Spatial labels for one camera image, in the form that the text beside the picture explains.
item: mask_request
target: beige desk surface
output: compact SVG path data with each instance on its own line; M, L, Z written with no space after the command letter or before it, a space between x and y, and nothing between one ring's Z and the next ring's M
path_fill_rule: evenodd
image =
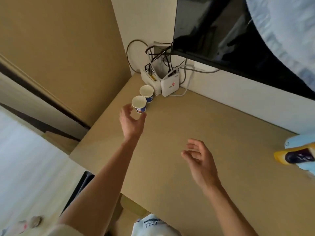
M134 75L70 158L97 174L123 140L121 106L142 85L140 75ZM315 234L315 179L273 158L293 133L191 91L183 97L155 97L147 114L124 195L186 235L222 235L180 156L188 138L201 139L214 155L223 186L260 236Z

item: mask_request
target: light blue fabric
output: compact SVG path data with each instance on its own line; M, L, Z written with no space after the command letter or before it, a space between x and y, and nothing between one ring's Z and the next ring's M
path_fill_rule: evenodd
M308 170L313 175L315 175L315 161L302 162L297 164L302 170Z

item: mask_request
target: beige wall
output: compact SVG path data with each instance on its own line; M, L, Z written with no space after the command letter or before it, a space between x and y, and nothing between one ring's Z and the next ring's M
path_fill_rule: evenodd
M92 125L130 78L111 0L0 0L0 58Z
M152 43L173 41L177 0L112 0L125 49L133 39ZM134 69L148 63L142 43L128 51ZM172 56L173 65L184 58ZM186 87L188 78L182 85ZM195 73L189 89L230 107L302 134L315 131L315 101L270 87L226 71Z

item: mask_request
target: black tv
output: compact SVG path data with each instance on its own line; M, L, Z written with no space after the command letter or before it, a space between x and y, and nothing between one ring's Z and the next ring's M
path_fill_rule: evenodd
M315 100L267 47L246 0L178 0L172 54Z

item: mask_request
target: blue paper cup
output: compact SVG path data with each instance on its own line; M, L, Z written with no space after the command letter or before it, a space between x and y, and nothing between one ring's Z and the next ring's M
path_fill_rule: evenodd
M147 103L151 103L153 100L154 89L150 85L144 85L140 88L141 96L144 96L147 99Z
M136 96L132 99L132 106L136 109L138 113L143 113L146 111L147 100L144 96Z

